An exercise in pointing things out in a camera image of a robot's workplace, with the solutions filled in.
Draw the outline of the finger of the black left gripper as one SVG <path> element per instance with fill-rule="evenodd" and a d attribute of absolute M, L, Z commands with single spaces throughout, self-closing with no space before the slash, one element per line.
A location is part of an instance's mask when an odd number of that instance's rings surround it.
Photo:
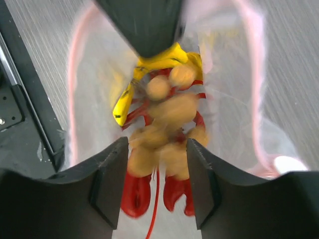
<path fill-rule="evenodd" d="M 97 0 L 95 3 L 143 58 L 159 55 L 183 35 L 183 0 Z"/>

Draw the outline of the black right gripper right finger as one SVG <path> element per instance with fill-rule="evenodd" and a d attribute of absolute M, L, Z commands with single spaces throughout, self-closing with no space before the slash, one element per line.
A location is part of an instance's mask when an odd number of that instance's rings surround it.
<path fill-rule="evenodd" d="M 251 175 L 187 142 L 197 228 L 204 239 L 316 239 L 319 174 Z"/>

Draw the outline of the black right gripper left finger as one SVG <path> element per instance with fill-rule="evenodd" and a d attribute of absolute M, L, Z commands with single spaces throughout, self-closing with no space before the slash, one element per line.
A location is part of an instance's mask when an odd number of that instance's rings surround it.
<path fill-rule="evenodd" d="M 128 139 L 121 137 L 48 179 L 1 170 L 1 238 L 111 238 L 118 224 L 127 160 Z"/>

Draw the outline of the yellow banana bunch toy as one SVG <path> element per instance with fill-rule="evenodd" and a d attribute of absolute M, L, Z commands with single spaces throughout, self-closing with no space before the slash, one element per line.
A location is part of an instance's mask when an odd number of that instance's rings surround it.
<path fill-rule="evenodd" d="M 153 58 L 140 58 L 137 66 L 133 70 L 133 80 L 124 90 L 113 109 L 113 117 L 116 123 L 124 128 L 125 125 L 129 124 L 129 122 L 135 118 L 135 115 L 139 110 L 136 109 L 132 113 L 129 113 L 131 104 L 137 101 L 133 99 L 135 91 L 133 88 L 134 83 L 140 82 L 145 76 L 149 76 L 151 79 L 156 76 L 168 77 L 174 67 L 185 64 L 192 67 L 196 74 L 194 81 L 180 87 L 180 91 L 187 90 L 193 85 L 203 84 L 202 61 L 199 53 L 186 52 L 181 48 L 179 43 L 175 43 L 172 47 Z"/>

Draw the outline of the red chili pepper toy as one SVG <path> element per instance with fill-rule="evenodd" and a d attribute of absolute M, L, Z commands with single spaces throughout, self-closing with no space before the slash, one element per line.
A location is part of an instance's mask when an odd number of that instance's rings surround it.
<path fill-rule="evenodd" d="M 183 92 L 190 92 L 200 95 L 197 108 L 197 114 L 199 117 L 194 121 L 183 126 L 183 133 L 187 133 L 190 129 L 197 126 L 199 123 L 203 123 L 205 125 L 205 130 L 208 135 L 209 143 L 209 133 L 207 131 L 203 116 L 199 110 L 200 101 L 204 99 L 206 95 L 203 92 L 193 92 L 191 89 L 195 86 L 201 85 L 193 85 L 189 89 L 184 90 Z M 151 123 L 150 117 L 146 116 L 144 112 L 146 110 L 146 107 L 150 105 L 150 101 L 146 99 L 146 92 L 143 96 L 133 99 L 137 101 L 131 104 L 129 113 L 132 113 L 136 109 L 139 110 L 136 113 L 135 118 L 132 119 L 132 121 L 130 121 L 129 124 L 125 125 L 123 129 L 131 127 L 134 121 L 138 119 L 142 119 L 144 122 L 141 126 L 137 127 L 136 129 L 145 127 L 147 125 L 150 125 Z M 186 140 L 186 143 L 189 139 L 195 139 L 199 143 L 204 145 L 202 142 L 200 142 L 198 139 L 194 137 L 188 138 Z M 153 235 L 153 230 L 157 220 L 159 204 L 163 203 L 164 207 L 169 212 L 173 212 L 177 201 L 182 196 L 186 196 L 186 205 L 184 208 L 184 213 L 187 216 L 192 217 L 194 215 L 194 206 L 192 192 L 190 188 L 190 177 L 187 180 L 177 180 L 172 176 L 167 176 L 165 165 L 162 163 L 150 175 L 147 175 L 145 177 L 135 177 L 131 175 L 127 170 L 121 209 L 127 216 L 133 219 L 139 219 L 146 214 L 150 206 L 153 206 L 153 212 L 150 218 L 150 226 L 146 231 L 145 235 L 146 238 L 150 239 Z"/>

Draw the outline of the clear pink zip top bag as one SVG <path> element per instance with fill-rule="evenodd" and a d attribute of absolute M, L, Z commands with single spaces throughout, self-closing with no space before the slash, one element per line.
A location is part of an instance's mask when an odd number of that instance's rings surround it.
<path fill-rule="evenodd" d="M 144 122 L 138 119 L 123 129 L 113 117 L 113 109 L 142 57 L 95 1 L 79 18 L 69 52 L 69 166 L 96 155 L 120 137 L 129 141 L 132 130 Z M 287 135 L 264 116 L 264 14 L 251 0 L 184 1 L 185 28 L 176 43 L 186 52 L 199 53 L 202 61 L 203 84 L 191 89 L 206 95 L 199 110 L 209 143 L 201 145 L 231 165 L 266 180 L 310 171 Z M 133 98 L 145 94 L 149 79 L 145 76 L 133 84 Z M 195 212 L 187 216 L 185 205 L 186 196 L 177 201 L 173 212 L 160 203 L 151 239 L 203 239 Z M 143 217 L 133 219 L 121 209 L 114 238 L 146 239 L 152 212 L 150 206 Z"/>

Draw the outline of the brown longan bunch toy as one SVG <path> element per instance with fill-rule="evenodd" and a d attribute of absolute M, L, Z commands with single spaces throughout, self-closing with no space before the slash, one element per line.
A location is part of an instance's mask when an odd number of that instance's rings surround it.
<path fill-rule="evenodd" d="M 203 123 L 183 133 L 183 126 L 199 117 L 200 95 L 182 91 L 190 87 L 197 76 L 198 71 L 185 64 L 174 67 L 169 76 L 158 75 L 147 83 L 145 92 L 150 105 L 144 112 L 151 123 L 136 129 L 129 138 L 132 152 L 128 172 L 131 175 L 145 177 L 162 163 L 167 176 L 189 179 L 186 140 L 194 137 L 208 144 Z"/>

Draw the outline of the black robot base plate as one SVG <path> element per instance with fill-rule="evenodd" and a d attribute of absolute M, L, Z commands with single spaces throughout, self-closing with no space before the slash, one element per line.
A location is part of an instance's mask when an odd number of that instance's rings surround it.
<path fill-rule="evenodd" d="M 5 1 L 0 2 L 0 166 L 47 178 L 64 156 L 63 131 Z"/>

